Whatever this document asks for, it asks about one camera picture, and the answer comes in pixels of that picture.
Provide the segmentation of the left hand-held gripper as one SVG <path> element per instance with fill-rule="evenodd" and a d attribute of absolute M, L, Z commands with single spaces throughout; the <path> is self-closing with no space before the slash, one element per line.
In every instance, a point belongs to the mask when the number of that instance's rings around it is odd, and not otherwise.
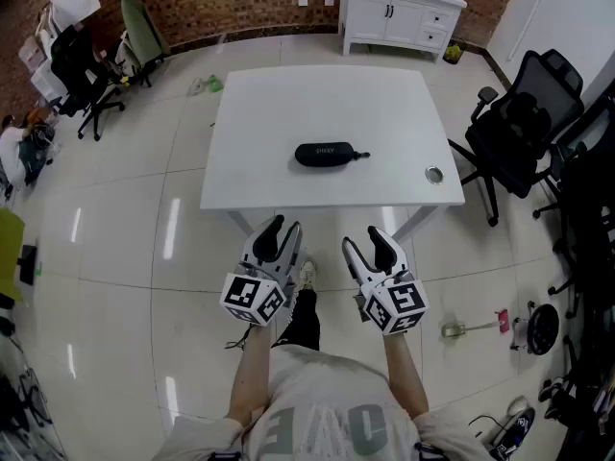
<path fill-rule="evenodd" d="M 301 224 L 287 231 L 279 249 L 278 233 L 284 217 L 275 215 L 261 224 L 246 240 L 241 260 L 226 275 L 220 305 L 234 318 L 255 326 L 267 326 L 278 311 L 289 306 L 294 282 L 291 272 L 302 242 Z M 257 265 L 249 261 L 273 262 Z"/>

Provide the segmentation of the black glasses case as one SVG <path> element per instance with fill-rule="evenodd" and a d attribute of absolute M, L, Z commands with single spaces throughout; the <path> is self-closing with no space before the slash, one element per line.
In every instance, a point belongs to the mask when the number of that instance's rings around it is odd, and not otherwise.
<path fill-rule="evenodd" d="M 342 166 L 362 158 L 369 158 L 371 154 L 355 150 L 349 142 L 321 142 L 299 145 L 295 150 L 294 157 L 305 167 L 328 168 Z"/>

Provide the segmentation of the person's right forearm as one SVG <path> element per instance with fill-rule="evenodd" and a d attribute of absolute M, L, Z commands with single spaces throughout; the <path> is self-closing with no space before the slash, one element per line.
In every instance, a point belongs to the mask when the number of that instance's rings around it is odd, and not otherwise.
<path fill-rule="evenodd" d="M 428 398 L 402 333 L 384 335 L 389 388 L 411 419 L 429 411 Z"/>

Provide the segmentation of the white table leg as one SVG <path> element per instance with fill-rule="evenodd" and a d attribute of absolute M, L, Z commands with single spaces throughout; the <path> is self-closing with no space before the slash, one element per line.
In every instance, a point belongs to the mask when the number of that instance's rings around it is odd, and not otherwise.
<path fill-rule="evenodd" d="M 396 230 L 392 238 L 399 244 L 404 243 L 428 223 L 434 211 L 435 208 L 433 206 L 421 206 Z"/>
<path fill-rule="evenodd" d="M 243 216 L 241 211 L 228 210 L 227 214 L 245 235 L 250 236 L 254 232 L 252 226 L 247 221 L 247 219 Z"/>

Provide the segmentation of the person's white shoe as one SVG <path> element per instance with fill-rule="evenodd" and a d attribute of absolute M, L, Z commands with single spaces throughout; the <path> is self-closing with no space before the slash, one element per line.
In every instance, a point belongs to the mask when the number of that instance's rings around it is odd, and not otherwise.
<path fill-rule="evenodd" d="M 314 290 L 317 274 L 316 262 L 312 258 L 306 258 L 299 269 L 299 291 Z"/>

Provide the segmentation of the person's cream printed shirt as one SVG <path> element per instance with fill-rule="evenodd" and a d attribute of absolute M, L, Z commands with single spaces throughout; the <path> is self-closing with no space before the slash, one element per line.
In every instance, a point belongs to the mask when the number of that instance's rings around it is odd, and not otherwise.
<path fill-rule="evenodd" d="M 490 461 L 463 419 L 442 408 L 411 419 L 385 375 L 295 345 L 270 355 L 270 404 L 250 426 L 176 418 L 152 461 Z"/>

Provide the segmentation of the green bottle on floor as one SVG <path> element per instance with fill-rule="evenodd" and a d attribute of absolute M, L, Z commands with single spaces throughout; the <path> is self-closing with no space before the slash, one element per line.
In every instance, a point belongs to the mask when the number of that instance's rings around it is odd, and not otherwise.
<path fill-rule="evenodd" d="M 215 93 L 223 89 L 224 85 L 220 78 L 210 75 L 207 79 L 196 78 L 190 85 L 187 95 L 196 96 L 205 91 Z"/>

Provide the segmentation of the black mesh office chair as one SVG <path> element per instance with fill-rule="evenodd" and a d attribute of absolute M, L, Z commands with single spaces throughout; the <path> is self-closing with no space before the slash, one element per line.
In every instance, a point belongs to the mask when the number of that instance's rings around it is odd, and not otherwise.
<path fill-rule="evenodd" d="M 450 147 L 467 159 L 475 171 L 461 180 L 484 181 L 491 214 L 490 227 L 499 223 L 494 183 L 520 199 L 549 175 L 539 171 L 541 160 L 554 140 L 584 113 L 583 79 L 558 51 L 527 51 L 510 89 L 504 94 L 486 86 L 465 133 L 467 149 L 450 141 Z"/>

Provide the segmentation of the dark office chairs group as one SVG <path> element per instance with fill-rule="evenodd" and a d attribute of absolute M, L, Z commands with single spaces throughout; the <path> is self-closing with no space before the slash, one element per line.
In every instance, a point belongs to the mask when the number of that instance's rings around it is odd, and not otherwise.
<path fill-rule="evenodd" d="M 567 398 L 556 421 L 567 429 L 556 461 L 615 461 L 615 84 L 590 107 L 581 124 L 608 123 L 591 147 L 563 147 L 548 185 L 562 229 L 553 250 L 570 270 L 574 291 L 569 320 L 580 338 L 564 336 Z"/>

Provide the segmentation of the white drawer cabinet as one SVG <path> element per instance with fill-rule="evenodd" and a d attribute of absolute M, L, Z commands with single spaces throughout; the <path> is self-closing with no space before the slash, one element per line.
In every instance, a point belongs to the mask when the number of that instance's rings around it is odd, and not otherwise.
<path fill-rule="evenodd" d="M 342 54 L 354 44 L 399 47 L 443 60 L 465 0 L 339 0 Z"/>

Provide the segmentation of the black flat box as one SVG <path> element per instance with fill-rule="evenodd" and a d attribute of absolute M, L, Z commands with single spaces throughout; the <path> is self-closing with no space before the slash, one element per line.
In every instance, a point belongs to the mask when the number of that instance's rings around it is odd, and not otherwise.
<path fill-rule="evenodd" d="M 37 247 L 23 245 L 21 257 L 17 260 L 17 264 L 20 267 L 20 281 L 28 285 L 33 285 L 37 265 Z"/>

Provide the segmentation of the green hanging coat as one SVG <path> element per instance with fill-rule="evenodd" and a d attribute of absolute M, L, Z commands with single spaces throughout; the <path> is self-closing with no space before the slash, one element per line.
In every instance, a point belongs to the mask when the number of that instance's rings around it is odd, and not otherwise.
<path fill-rule="evenodd" d="M 170 55 L 170 48 L 141 0 L 119 0 L 130 47 L 141 66 Z"/>

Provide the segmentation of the black padded office chair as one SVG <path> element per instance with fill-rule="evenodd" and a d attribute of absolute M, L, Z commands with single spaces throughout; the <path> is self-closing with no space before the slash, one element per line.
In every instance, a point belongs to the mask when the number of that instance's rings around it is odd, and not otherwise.
<path fill-rule="evenodd" d="M 101 139 L 99 119 L 103 111 L 125 105 L 115 100 L 121 94 L 111 71 L 95 58 L 91 32 L 77 30 L 74 25 L 63 30 L 51 47 L 51 71 L 66 88 L 66 93 L 52 101 L 60 115 L 73 117 L 82 111 L 85 120 L 78 129 L 78 138 L 84 137 L 87 125 L 92 126 L 95 141 Z"/>

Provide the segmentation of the yellow-green chair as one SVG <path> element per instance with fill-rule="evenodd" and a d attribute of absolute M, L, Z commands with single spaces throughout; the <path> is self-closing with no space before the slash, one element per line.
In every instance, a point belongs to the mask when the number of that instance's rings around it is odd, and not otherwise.
<path fill-rule="evenodd" d="M 0 294 L 22 302 L 14 284 L 14 272 L 20 258 L 25 224 L 6 207 L 0 207 Z"/>

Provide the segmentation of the white storage boxes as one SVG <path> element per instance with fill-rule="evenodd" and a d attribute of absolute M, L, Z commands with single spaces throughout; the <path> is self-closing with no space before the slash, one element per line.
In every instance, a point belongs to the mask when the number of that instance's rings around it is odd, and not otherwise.
<path fill-rule="evenodd" d="M 64 84 L 51 70 L 51 61 L 33 36 L 25 39 L 18 56 L 31 74 L 31 83 L 47 101 L 52 102 L 66 94 Z"/>

